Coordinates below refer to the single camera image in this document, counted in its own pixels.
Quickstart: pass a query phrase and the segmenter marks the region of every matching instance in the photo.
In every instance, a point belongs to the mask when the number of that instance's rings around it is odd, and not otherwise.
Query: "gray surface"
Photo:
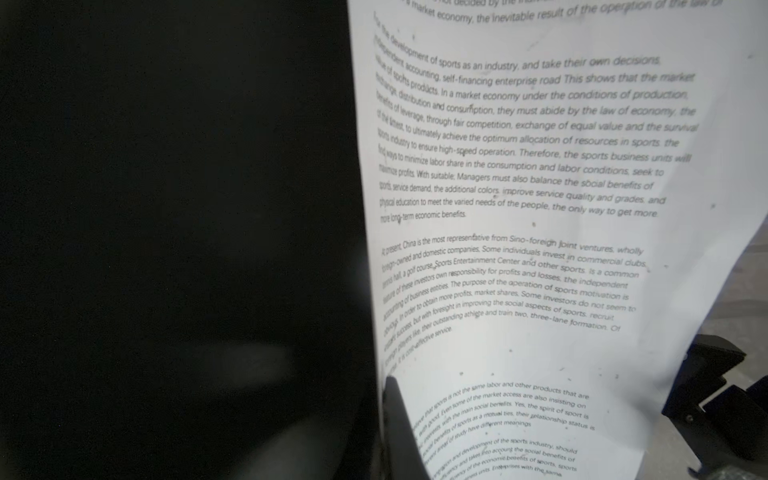
[[[726,375],[742,388],[768,375],[768,223],[763,223],[731,271],[701,332],[728,339],[746,352],[744,363]],[[638,476],[641,480],[690,480],[699,462],[672,424],[659,416]]]

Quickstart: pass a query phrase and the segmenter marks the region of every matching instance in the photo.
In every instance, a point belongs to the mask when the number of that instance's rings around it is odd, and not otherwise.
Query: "black pointed object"
[[[391,480],[429,480],[419,447],[408,420],[397,379],[386,378],[384,385],[384,440]]]

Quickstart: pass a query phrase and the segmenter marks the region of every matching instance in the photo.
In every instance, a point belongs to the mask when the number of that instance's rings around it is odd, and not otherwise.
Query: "gray floor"
[[[768,375],[768,223],[752,239],[733,268],[723,291],[701,327],[741,348],[746,360],[726,375],[746,388]],[[648,448],[641,480],[688,480],[686,469],[699,462],[672,424],[660,416]]]

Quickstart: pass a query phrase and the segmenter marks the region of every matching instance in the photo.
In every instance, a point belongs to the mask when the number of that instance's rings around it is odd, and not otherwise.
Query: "white paper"
[[[430,475],[634,478],[766,215],[768,3],[349,14],[379,382]]]

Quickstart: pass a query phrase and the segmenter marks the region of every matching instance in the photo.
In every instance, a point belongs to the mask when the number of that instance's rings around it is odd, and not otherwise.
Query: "paper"
[[[768,208],[768,3],[349,13],[379,381],[430,475],[634,478]]]

